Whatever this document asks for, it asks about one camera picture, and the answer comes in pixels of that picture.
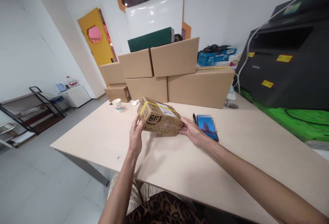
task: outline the table leg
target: table leg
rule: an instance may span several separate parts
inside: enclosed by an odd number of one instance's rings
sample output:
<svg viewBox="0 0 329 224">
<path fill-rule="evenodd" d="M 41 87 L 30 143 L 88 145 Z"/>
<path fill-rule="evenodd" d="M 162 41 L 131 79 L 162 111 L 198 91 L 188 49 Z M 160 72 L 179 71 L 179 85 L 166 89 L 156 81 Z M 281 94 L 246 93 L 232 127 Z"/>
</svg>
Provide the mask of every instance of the table leg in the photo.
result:
<svg viewBox="0 0 329 224">
<path fill-rule="evenodd" d="M 95 178 L 97 181 L 102 183 L 104 186 L 107 186 L 109 183 L 109 180 L 104 177 L 96 168 L 94 168 L 90 163 L 88 163 L 85 160 L 82 160 L 78 157 L 75 157 L 73 155 L 66 154 L 62 151 L 58 151 L 62 155 L 64 155 L 66 158 L 68 158 L 70 161 L 72 161 L 75 165 L 80 167 L 82 170 L 87 172 L 89 175 L 91 175 L 93 178 Z"/>
</svg>

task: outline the small cardboard package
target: small cardboard package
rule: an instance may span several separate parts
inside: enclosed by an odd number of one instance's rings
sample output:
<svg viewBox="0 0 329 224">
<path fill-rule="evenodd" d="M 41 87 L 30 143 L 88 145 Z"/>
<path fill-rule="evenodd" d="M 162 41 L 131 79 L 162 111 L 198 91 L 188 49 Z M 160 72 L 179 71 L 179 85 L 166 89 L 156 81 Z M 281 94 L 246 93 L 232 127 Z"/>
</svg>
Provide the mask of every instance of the small cardboard package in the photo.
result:
<svg viewBox="0 0 329 224">
<path fill-rule="evenodd" d="M 200 67 L 194 74 L 167 77 L 169 102 L 222 109 L 234 74 L 230 67 Z"/>
<path fill-rule="evenodd" d="M 129 78 L 126 82 L 133 100 L 148 96 L 154 100 L 168 102 L 167 77 Z"/>
<path fill-rule="evenodd" d="M 151 48 L 155 77 L 195 73 L 199 37 Z"/>
<path fill-rule="evenodd" d="M 153 77 L 150 49 L 118 56 L 125 78 Z"/>
<path fill-rule="evenodd" d="M 102 65 L 99 69 L 107 84 L 122 84 L 126 82 L 119 62 Z"/>
<path fill-rule="evenodd" d="M 143 97 L 137 108 L 143 130 L 176 136 L 183 127 L 181 116 L 172 106 Z"/>
<path fill-rule="evenodd" d="M 107 87 L 105 89 L 105 94 L 107 95 L 109 101 L 113 101 L 118 98 L 121 99 L 121 102 L 129 102 L 131 100 L 127 86 Z"/>
</svg>

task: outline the leopard print skirt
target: leopard print skirt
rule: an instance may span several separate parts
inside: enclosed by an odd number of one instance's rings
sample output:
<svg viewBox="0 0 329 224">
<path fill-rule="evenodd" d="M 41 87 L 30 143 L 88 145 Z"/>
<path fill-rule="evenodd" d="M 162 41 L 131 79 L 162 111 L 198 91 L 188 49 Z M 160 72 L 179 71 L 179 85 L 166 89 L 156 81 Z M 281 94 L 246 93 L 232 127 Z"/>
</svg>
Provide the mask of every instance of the leopard print skirt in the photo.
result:
<svg viewBox="0 0 329 224">
<path fill-rule="evenodd" d="M 206 219 L 186 203 L 168 192 L 160 192 L 149 198 L 126 216 L 126 224 L 181 224 L 202 223 Z"/>
</svg>

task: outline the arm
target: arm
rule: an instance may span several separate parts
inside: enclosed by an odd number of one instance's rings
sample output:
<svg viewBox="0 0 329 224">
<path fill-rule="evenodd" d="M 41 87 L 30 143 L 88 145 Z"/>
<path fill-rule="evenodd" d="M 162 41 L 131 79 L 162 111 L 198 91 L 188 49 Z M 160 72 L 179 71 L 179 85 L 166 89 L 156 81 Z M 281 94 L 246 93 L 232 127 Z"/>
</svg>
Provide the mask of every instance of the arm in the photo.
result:
<svg viewBox="0 0 329 224">
<path fill-rule="evenodd" d="M 107 200 L 98 224 L 124 223 L 126 219 L 131 188 L 137 158 L 142 150 L 143 124 L 139 122 L 139 115 L 133 121 L 130 129 L 129 149 L 124 159 L 121 172 Z"/>
<path fill-rule="evenodd" d="M 329 223 L 329 219 L 295 192 L 233 154 L 182 117 L 180 131 L 232 176 L 279 223 Z"/>
</svg>

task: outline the hand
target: hand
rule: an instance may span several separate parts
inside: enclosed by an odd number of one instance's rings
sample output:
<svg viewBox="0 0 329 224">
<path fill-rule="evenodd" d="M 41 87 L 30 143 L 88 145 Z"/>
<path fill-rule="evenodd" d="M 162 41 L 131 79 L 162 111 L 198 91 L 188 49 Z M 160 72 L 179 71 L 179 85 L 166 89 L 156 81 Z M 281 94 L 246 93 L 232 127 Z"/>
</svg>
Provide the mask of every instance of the hand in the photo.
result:
<svg viewBox="0 0 329 224">
<path fill-rule="evenodd" d="M 183 128 L 179 134 L 187 136 L 196 146 L 201 146 L 209 137 L 190 119 L 182 117 L 181 121 L 184 123 Z"/>
<path fill-rule="evenodd" d="M 137 125 L 139 114 L 133 120 L 130 129 L 129 151 L 134 155 L 139 155 L 142 151 L 142 130 L 143 123 L 140 121 Z"/>
</svg>

